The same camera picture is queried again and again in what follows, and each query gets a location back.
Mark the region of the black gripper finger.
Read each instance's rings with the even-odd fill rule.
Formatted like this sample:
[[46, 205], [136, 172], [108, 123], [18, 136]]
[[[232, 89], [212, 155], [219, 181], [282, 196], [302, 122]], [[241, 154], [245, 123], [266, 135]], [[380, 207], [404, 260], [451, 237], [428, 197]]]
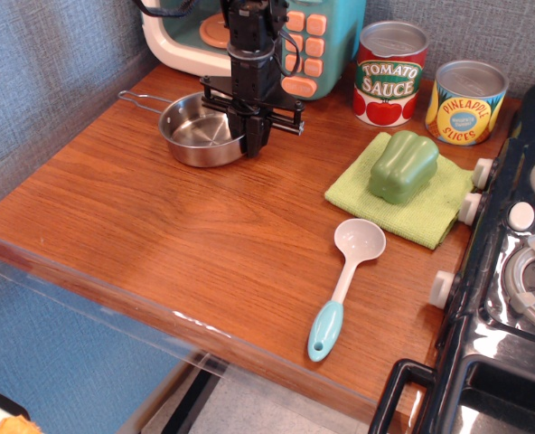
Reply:
[[231, 137], [238, 139], [244, 137], [246, 132], [246, 118], [234, 108], [228, 108], [226, 114]]
[[271, 122], [268, 118], [251, 116], [246, 120], [245, 142], [249, 158], [258, 156], [262, 147], [268, 142], [270, 130]]

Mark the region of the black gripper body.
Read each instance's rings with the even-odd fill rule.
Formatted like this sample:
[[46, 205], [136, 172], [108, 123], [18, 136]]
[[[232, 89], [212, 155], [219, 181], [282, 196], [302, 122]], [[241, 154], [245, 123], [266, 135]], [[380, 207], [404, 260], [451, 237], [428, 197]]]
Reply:
[[200, 79], [204, 106], [225, 114], [227, 109], [236, 109], [246, 120], [251, 116], [265, 117], [271, 127], [301, 135], [305, 105], [284, 91], [281, 76], [281, 64], [274, 54], [250, 59], [235, 57], [229, 77]]

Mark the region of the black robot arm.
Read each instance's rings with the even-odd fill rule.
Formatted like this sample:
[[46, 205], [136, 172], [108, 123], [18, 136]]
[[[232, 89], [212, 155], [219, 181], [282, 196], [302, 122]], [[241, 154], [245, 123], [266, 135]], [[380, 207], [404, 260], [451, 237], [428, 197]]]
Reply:
[[282, 79], [296, 74], [299, 61], [285, 71], [283, 41], [286, 1], [222, 1], [229, 30], [230, 76], [205, 76], [203, 105], [227, 116], [230, 133], [241, 138], [241, 151], [253, 158], [268, 143], [272, 128], [301, 135], [305, 105], [287, 93]]

